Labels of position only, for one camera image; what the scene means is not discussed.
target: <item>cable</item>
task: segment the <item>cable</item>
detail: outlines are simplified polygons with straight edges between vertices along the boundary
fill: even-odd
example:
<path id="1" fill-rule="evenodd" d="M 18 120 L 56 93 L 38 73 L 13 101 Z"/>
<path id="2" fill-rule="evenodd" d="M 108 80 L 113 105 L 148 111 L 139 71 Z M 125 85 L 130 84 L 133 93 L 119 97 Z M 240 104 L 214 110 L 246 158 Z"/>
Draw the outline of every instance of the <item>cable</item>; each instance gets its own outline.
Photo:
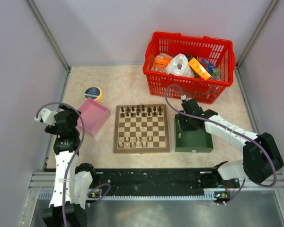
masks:
<path id="1" fill-rule="evenodd" d="M 87 196 L 89 196 L 89 195 L 92 194 L 95 190 L 97 190 L 98 188 L 101 188 L 101 187 L 103 187 L 103 186 L 108 186 L 107 191 L 106 191 L 98 200 L 96 200 L 95 202 L 93 202 L 91 205 L 97 204 L 98 202 L 100 202 L 101 199 L 103 199 L 103 198 L 107 195 L 107 193 L 108 193 L 109 190 L 110 190 L 110 184 L 109 184 L 109 183 L 100 184 L 100 185 L 98 185 L 97 187 L 95 187 L 93 190 L 91 190 L 91 191 L 87 194 Z"/>
<path id="2" fill-rule="evenodd" d="M 80 118 L 80 120 L 81 120 L 81 122 L 82 122 L 82 130 L 83 130 L 81 142 L 80 142 L 78 148 L 76 149 L 75 153 L 74 153 L 73 156 L 71 157 L 70 162 L 69 162 L 69 164 L 67 165 L 67 168 L 66 168 L 65 174 L 64 174 L 63 191 L 62 191 L 62 216 L 63 216 L 64 226 L 65 226 L 65 227 L 68 227 L 68 225 L 67 225 L 67 220 L 66 220 L 66 215 L 65 215 L 65 194 L 66 194 L 66 181 L 65 181 L 65 180 L 66 180 L 66 178 L 67 178 L 68 171 L 69 171 L 69 169 L 70 169 L 70 167 L 71 167 L 71 163 L 72 163 L 72 161 L 74 160 L 74 158 L 76 157 L 76 155 L 78 154 L 79 149 L 80 149 L 80 147 L 81 147 L 81 145 L 82 145 L 82 143 L 83 143 L 83 139 L 84 139 L 84 135 L 85 135 L 85 125 L 84 125 L 84 122 L 83 122 L 83 119 L 82 119 L 80 113 L 79 113 L 74 107 L 72 107 L 71 105 L 68 105 L 68 104 L 62 103 L 62 102 L 52 102 L 52 103 L 48 103 L 48 104 L 45 104 L 45 105 L 41 106 L 41 107 L 39 108 L 39 110 L 37 111 L 36 118 L 38 118 L 38 115 L 39 115 L 40 111 L 41 111 L 43 108 L 47 107 L 48 105 L 54 105 L 54 104 L 65 105 L 65 106 L 67 106 L 67 107 L 73 109 L 73 110 L 76 112 L 76 114 L 79 116 L 79 118 Z"/>
<path id="3" fill-rule="evenodd" d="M 209 120 L 209 119 L 206 119 L 206 118 L 203 118 L 203 117 L 198 117 L 198 116 L 194 116 L 194 115 L 190 115 L 190 114 L 187 114 L 187 113 L 183 113 L 183 112 L 180 112 L 179 110 L 177 110 L 176 108 L 174 108 L 168 101 L 168 90 L 171 88 L 171 87 L 178 87 L 179 90 L 181 91 L 182 95 L 185 95 L 183 89 L 177 85 L 177 84 L 172 84 L 172 85 L 169 85 L 166 90 L 165 90 L 165 100 L 166 100 L 166 103 L 170 106 L 171 109 L 173 109 L 174 111 L 176 111 L 177 113 L 181 114 L 181 115 L 184 115 L 184 116 L 187 116 L 187 117 L 191 117 L 191 118 L 195 118 L 195 119 L 198 119 L 198 120 L 201 120 L 201 121 L 205 121 L 205 122 L 210 122 L 210 123 L 213 123 L 213 124 L 216 124 L 216 125 L 219 125 L 220 127 L 228 130 L 228 131 L 231 131 L 232 133 L 238 135 L 238 136 L 241 136 L 242 138 L 252 142 L 253 144 L 255 144 L 262 152 L 263 154 L 265 155 L 265 157 L 267 158 L 269 164 L 270 164 L 270 167 L 273 171 L 273 176 L 274 176 L 274 179 L 273 179 L 273 182 L 269 185 L 264 185 L 264 184 L 260 184 L 260 183 L 256 183 L 257 185 L 259 186 L 262 186 L 262 187 L 266 187 L 266 188 L 269 188 L 269 187 L 273 187 L 277 181 L 277 176 L 276 176 L 276 170 L 275 170 L 275 166 L 269 156 L 269 154 L 265 151 L 265 149 L 259 144 L 257 143 L 256 141 L 254 141 L 253 139 L 249 138 L 248 136 L 246 135 L 243 135 L 239 132 L 236 132 L 236 131 L 233 131 L 232 129 L 226 127 L 225 125 L 219 123 L 219 122 L 215 122 L 215 121 L 212 121 L 212 120 Z"/>

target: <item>metal floor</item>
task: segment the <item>metal floor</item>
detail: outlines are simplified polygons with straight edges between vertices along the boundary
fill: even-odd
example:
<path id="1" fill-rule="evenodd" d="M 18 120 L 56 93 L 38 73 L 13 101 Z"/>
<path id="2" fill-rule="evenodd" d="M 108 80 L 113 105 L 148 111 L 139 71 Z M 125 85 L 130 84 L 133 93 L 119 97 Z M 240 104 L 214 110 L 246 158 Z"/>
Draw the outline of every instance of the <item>metal floor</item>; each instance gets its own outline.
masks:
<path id="1" fill-rule="evenodd" d="M 45 227 L 39 200 L 32 227 Z M 228 206 L 207 201 L 102 201 L 86 207 L 89 227 L 284 227 L 275 192 L 241 194 Z"/>

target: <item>white plastic bag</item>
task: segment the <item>white plastic bag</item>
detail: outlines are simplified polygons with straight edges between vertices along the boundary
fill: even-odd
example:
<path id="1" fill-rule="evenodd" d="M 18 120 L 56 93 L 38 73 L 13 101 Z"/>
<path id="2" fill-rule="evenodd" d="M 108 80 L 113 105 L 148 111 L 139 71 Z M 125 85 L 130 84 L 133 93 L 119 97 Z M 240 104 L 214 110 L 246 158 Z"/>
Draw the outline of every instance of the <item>white plastic bag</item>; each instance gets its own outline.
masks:
<path id="1" fill-rule="evenodd" d="M 178 54 L 174 57 L 166 67 L 167 74 L 174 74 L 176 76 L 183 77 L 195 77 L 193 71 L 191 70 L 188 59 L 184 54 Z"/>

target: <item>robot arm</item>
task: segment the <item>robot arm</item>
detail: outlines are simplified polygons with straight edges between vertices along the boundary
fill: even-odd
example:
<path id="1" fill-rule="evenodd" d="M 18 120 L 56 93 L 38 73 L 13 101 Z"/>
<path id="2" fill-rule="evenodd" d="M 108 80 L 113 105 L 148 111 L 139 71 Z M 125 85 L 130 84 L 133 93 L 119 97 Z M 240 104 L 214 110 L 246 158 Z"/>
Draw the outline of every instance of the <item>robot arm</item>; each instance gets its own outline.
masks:
<path id="1" fill-rule="evenodd" d="M 53 197 L 49 208 L 43 210 L 43 220 L 47 226 L 63 226 L 62 195 L 63 183 L 66 182 L 65 213 L 68 226 L 84 227 L 87 223 L 86 196 L 93 181 L 92 174 L 94 174 L 95 169 L 91 164 L 81 164 L 76 167 L 79 155 L 77 154 L 70 164 L 67 178 L 64 178 L 66 168 L 80 144 L 80 134 L 76 129 L 77 114 L 66 106 L 61 105 L 59 108 L 62 109 L 61 112 L 43 108 L 38 118 L 35 118 L 36 122 L 48 124 L 45 132 L 57 135 L 54 143 L 56 176 Z"/>
<path id="2" fill-rule="evenodd" d="M 191 130 L 203 129 L 207 133 L 222 138 L 240 150 L 243 154 L 243 160 L 237 162 L 226 162 L 219 166 L 218 173 L 223 180 L 248 177 L 255 183 L 262 183 L 273 173 L 271 166 L 262 151 L 259 150 L 254 143 L 235 134 L 234 132 L 245 135 L 255 142 L 261 144 L 261 146 L 268 153 L 269 157 L 272 159 L 276 171 L 283 167 L 284 163 L 282 157 L 272 135 L 266 132 L 259 135 L 254 132 L 246 131 L 226 121 L 215 111 L 206 110 L 204 112 L 202 108 L 199 107 L 195 99 L 183 99 L 182 101 L 182 106 L 185 113 L 212 121 L 205 122 L 203 120 L 189 118 L 187 120 L 189 120 Z"/>

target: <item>white wall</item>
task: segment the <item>white wall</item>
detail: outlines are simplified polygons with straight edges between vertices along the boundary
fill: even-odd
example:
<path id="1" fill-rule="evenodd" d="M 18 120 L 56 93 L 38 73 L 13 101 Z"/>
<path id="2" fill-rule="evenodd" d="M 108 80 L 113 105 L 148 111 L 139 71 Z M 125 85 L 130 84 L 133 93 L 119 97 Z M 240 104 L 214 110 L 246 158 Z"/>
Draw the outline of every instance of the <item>white wall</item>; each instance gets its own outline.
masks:
<path id="1" fill-rule="evenodd" d="M 71 66 L 141 64 L 152 33 L 230 39 L 238 59 L 271 0 L 35 0 Z"/>
<path id="2" fill-rule="evenodd" d="M 284 0 L 248 54 L 241 73 L 259 125 L 274 136 L 284 160 Z"/>
<path id="3" fill-rule="evenodd" d="M 26 1 L 0 1 L 0 227 L 18 224 L 48 140 L 34 116 L 57 100 L 65 76 Z"/>

